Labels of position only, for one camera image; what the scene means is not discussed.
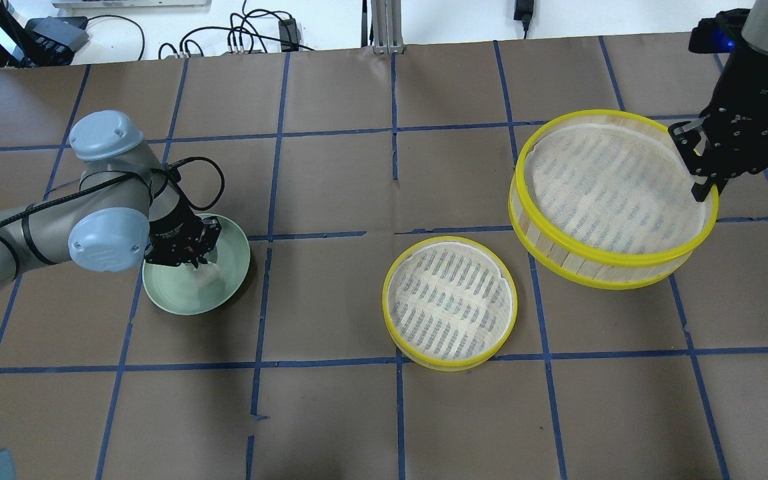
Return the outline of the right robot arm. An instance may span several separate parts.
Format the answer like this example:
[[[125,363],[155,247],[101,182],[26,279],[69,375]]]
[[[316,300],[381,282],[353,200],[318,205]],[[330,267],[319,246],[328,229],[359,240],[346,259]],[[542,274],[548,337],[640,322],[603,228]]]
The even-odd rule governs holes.
[[[702,178],[691,189],[701,203],[729,180],[768,169],[768,1],[701,19],[688,49],[728,54],[699,117],[669,128],[687,170]]]

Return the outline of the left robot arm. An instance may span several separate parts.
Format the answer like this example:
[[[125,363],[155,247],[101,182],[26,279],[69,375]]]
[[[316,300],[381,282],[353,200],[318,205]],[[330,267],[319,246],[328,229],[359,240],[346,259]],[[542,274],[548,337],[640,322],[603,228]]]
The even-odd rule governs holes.
[[[85,164],[77,192],[0,211],[0,291],[28,271],[71,261],[114,273],[214,261],[219,219],[200,216],[176,168],[159,161],[129,116],[90,113],[68,142]]]

